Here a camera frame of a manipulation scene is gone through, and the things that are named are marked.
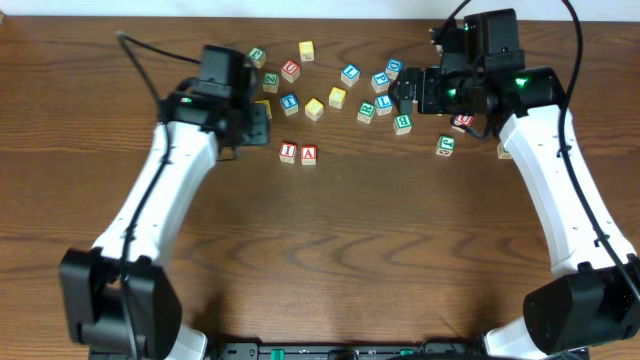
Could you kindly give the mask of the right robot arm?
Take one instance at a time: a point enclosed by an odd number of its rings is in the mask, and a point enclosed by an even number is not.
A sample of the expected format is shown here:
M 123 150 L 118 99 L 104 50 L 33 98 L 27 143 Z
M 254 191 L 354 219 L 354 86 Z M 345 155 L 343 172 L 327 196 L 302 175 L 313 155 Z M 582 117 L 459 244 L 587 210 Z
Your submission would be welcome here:
M 389 95 L 402 114 L 486 116 L 539 216 L 554 279 L 525 297 L 520 318 L 484 336 L 489 356 L 551 359 L 638 333 L 639 258 L 595 186 L 552 69 L 475 78 L 408 68 Z

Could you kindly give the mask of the red letter A block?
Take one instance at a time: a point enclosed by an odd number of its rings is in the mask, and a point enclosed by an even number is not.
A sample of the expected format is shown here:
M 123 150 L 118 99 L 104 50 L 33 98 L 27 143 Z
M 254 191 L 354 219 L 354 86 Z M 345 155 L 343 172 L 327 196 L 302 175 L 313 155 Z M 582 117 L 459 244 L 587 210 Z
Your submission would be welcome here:
M 313 166 L 317 163 L 317 147 L 315 145 L 304 145 L 301 147 L 301 164 Z

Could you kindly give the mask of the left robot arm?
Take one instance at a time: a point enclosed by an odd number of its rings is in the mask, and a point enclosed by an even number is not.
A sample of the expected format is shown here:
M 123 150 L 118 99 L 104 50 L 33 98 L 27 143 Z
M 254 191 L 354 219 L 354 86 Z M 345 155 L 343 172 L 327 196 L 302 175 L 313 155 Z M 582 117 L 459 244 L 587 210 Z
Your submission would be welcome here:
M 70 339 L 93 359 L 203 359 L 208 339 L 184 324 L 166 269 L 178 231 L 221 149 L 265 145 L 263 104 L 174 92 L 124 205 L 87 251 L 59 265 Z

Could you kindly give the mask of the red letter I block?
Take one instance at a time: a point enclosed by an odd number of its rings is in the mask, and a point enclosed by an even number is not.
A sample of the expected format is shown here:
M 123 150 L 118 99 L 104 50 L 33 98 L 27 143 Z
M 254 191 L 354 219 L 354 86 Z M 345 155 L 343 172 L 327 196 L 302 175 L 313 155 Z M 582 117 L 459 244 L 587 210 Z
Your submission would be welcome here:
M 279 159 L 283 163 L 293 164 L 296 160 L 297 145 L 283 142 L 280 146 Z

